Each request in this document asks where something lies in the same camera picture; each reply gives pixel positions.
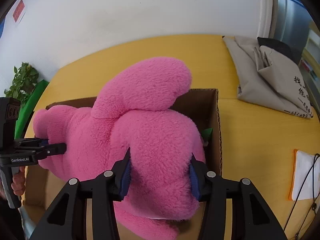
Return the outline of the operator left hand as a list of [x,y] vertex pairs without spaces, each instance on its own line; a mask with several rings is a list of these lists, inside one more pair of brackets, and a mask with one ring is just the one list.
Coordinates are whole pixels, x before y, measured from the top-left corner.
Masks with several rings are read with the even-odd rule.
[[25,166],[19,167],[19,172],[13,175],[13,182],[11,188],[14,194],[17,196],[22,196],[25,192]]

